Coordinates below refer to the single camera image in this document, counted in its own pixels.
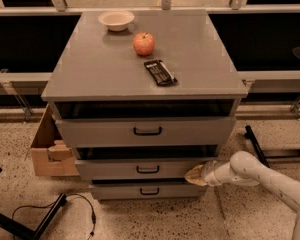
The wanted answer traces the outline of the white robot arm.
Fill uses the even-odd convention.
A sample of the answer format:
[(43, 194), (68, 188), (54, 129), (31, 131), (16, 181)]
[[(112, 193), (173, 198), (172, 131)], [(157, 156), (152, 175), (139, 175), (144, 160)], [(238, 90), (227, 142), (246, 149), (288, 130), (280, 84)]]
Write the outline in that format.
[(228, 161), (199, 164), (184, 178), (198, 186), (215, 187), (225, 183), (263, 186), (296, 213), (292, 240), (300, 240), (300, 182), (263, 165), (251, 153), (238, 151)]

